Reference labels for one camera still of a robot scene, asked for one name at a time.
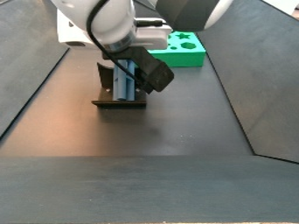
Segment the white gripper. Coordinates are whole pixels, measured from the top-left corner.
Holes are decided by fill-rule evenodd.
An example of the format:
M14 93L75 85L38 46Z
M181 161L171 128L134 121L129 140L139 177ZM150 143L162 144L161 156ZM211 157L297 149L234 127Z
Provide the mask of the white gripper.
M166 24L162 26L138 27L131 46L143 46L147 50L163 50L169 46L169 35L171 32L173 28ZM58 36L59 42L68 47L97 49L88 34L70 21L60 11L58 11Z

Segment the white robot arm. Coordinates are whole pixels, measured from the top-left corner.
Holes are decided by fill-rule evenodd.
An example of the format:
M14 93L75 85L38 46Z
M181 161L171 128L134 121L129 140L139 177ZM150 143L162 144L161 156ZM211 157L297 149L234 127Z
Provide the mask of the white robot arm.
M107 51L130 46L167 47L173 31L198 32L219 21L234 0L147 0L159 17L139 17L134 0L51 0L58 9L59 41Z

